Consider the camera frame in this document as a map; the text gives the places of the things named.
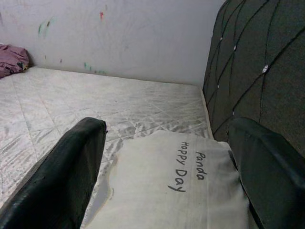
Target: mattress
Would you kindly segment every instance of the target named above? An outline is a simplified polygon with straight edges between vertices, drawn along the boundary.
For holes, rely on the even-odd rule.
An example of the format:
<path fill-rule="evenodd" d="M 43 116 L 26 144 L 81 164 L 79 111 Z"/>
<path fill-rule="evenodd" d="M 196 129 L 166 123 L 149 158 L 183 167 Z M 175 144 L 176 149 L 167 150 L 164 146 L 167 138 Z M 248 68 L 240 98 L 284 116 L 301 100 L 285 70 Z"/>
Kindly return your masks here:
<path fill-rule="evenodd" d="M 0 208 L 84 117 L 107 123 L 98 183 L 125 139 L 157 130 L 212 137 L 201 90 L 192 85 L 30 68 L 1 79 L 0 94 Z"/>

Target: wall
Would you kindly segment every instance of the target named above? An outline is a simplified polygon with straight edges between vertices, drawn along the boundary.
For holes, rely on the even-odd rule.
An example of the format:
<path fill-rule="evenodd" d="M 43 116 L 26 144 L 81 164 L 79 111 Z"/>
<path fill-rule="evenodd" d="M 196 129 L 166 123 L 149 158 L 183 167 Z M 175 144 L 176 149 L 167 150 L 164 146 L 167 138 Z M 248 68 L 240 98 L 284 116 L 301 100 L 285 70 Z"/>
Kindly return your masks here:
<path fill-rule="evenodd" d="M 224 0 L 1 0 L 0 42 L 38 67 L 203 84 Z"/>

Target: tufted headboard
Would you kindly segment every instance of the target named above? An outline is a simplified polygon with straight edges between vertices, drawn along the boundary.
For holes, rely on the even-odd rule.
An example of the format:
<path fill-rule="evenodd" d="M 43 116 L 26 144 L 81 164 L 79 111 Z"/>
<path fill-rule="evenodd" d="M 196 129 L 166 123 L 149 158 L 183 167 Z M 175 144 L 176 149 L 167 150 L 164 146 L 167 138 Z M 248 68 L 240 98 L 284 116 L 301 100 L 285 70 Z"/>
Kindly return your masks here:
<path fill-rule="evenodd" d="M 203 93 L 216 140 L 251 118 L 305 157 L 305 4 L 227 0 L 219 10 Z"/>

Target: dark gray headboard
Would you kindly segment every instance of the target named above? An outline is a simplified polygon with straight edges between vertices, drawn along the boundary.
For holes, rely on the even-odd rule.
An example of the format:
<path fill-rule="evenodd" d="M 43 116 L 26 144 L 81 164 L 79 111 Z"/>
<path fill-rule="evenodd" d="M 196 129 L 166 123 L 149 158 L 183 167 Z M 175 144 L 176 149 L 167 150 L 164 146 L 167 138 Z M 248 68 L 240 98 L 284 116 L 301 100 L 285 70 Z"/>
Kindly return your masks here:
<path fill-rule="evenodd" d="M 227 0 L 214 26 L 203 93 L 216 140 L 248 117 L 305 157 L 305 2 Z"/>

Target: white pillow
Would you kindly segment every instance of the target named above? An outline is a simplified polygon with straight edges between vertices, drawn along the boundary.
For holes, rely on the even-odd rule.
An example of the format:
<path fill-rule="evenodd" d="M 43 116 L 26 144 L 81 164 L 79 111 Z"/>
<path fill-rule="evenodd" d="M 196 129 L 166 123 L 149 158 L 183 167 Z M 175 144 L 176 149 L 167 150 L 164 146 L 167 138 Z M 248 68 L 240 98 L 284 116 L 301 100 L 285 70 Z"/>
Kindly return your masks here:
<path fill-rule="evenodd" d="M 248 199 L 227 143 L 157 131 L 127 140 L 87 229 L 246 229 Z"/>

